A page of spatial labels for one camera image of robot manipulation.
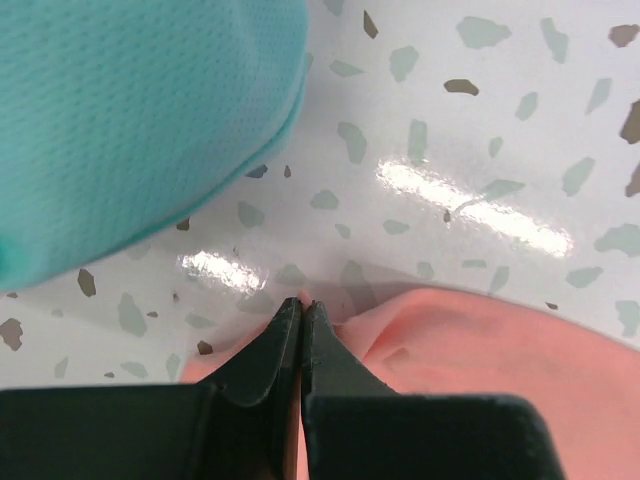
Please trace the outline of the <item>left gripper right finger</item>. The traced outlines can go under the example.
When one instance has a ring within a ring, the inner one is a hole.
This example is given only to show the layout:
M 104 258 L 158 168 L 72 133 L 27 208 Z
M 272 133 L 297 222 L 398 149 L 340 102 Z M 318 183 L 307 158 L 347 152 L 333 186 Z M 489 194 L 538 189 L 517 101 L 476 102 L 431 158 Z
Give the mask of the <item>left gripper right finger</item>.
M 560 479 L 541 416 L 511 395 L 404 395 L 304 314 L 301 414 L 312 479 Z

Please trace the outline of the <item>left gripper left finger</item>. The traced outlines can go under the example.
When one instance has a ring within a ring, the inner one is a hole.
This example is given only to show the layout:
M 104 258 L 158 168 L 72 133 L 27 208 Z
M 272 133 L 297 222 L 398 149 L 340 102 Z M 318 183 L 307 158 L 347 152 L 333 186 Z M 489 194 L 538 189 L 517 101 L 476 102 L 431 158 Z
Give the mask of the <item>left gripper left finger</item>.
M 5 479 L 292 479 L 302 305 L 191 384 L 1 394 Z

